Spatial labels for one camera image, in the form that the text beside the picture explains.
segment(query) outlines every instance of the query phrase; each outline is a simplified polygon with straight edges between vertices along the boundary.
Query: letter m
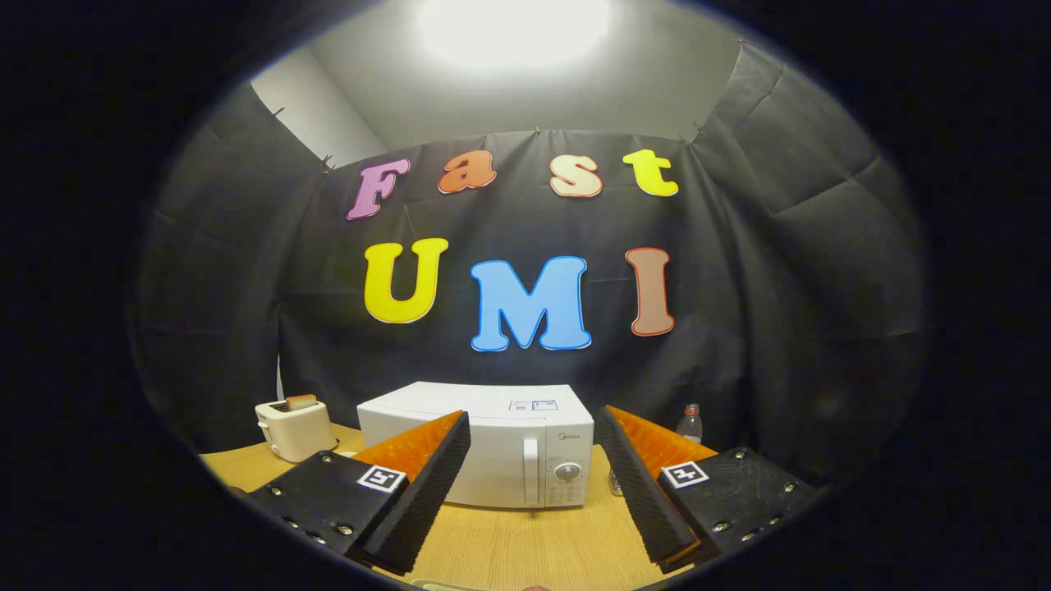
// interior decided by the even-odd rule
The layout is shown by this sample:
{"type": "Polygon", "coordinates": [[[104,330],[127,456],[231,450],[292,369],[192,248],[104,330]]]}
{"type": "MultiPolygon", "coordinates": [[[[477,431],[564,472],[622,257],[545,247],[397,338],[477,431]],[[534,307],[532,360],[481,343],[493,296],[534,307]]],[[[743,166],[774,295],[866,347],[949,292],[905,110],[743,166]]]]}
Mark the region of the letter m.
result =
{"type": "Polygon", "coordinates": [[[543,265],[533,292],[507,261],[485,261],[471,267],[478,282],[478,335],[471,340],[476,351],[502,351],[510,341],[500,331],[500,318],[508,323],[518,346],[533,342],[540,319],[548,314],[548,330],[540,335],[544,349],[582,349],[591,345],[580,310],[580,276],[588,263],[579,257],[555,257],[543,265]]]}

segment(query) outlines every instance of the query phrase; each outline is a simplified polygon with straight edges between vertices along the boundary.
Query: wooden table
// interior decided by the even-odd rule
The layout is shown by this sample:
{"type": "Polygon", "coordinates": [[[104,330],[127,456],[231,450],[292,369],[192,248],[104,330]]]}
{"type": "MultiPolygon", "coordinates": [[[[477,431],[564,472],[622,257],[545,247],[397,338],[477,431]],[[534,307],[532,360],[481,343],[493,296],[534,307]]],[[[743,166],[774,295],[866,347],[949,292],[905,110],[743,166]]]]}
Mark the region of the wooden table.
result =
{"type": "MultiPolygon", "coordinates": [[[[359,451],[360,431],[333,425],[336,452],[359,451]]],[[[265,443],[201,457],[224,483],[253,491],[294,464],[265,443]]],[[[534,585],[551,591],[636,589],[662,578],[646,558],[622,496],[610,491],[610,462],[595,446],[583,507],[543,510],[481,509],[445,504],[414,570],[394,578],[432,579],[492,591],[534,585]]]]}

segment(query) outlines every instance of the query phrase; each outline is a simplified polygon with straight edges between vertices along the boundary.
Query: yellow letter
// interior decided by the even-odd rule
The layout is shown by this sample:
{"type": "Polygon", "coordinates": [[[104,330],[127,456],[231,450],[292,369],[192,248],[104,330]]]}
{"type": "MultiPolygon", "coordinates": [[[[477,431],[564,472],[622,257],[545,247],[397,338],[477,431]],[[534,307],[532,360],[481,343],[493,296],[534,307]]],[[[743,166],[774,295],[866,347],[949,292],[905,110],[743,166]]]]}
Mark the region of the yellow letter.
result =
{"type": "Polygon", "coordinates": [[[416,291],[412,298],[399,302],[391,297],[391,276],[394,259],[401,253],[401,245],[392,242],[375,244],[365,251],[369,268],[365,271],[365,309],[379,322],[407,324],[427,315],[434,305],[438,286],[438,256],[449,248],[444,238],[417,240],[412,251],[419,256],[416,267],[416,291]]]}
{"type": "Polygon", "coordinates": [[[652,149],[640,149],[624,157],[624,164],[635,168],[635,182],[639,188],[658,197],[669,197],[679,192],[679,185],[665,181],[660,176],[661,168],[671,168],[672,162],[666,158],[657,158],[652,149]]]}
{"type": "Polygon", "coordinates": [[[602,179],[595,171],[598,164],[586,156],[569,154],[551,161],[551,188],[562,197],[595,197],[602,191],[602,179]]]}

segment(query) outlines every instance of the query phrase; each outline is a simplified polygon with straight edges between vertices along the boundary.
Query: white microwave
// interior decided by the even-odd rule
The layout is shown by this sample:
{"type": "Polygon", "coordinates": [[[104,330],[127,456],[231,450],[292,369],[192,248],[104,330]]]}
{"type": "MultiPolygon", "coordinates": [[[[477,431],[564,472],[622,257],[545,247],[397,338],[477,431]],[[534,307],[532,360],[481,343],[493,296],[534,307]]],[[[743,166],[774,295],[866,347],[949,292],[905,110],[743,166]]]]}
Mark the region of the white microwave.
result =
{"type": "Polygon", "coordinates": [[[471,449],[447,502],[583,505],[595,422],[569,386],[416,382],[359,404],[357,419],[372,446],[456,410],[470,414],[471,449]]]}

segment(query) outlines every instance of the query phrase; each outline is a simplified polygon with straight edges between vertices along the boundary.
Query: ceiling light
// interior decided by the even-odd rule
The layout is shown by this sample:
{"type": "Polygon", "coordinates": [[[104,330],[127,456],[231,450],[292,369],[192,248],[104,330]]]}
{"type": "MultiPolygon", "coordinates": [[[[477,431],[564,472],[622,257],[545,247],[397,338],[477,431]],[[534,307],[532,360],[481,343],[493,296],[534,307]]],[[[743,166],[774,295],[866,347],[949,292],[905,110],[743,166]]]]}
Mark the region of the ceiling light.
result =
{"type": "Polygon", "coordinates": [[[431,0],[424,48],[470,69],[556,65],[605,35],[607,0],[431,0]]]}

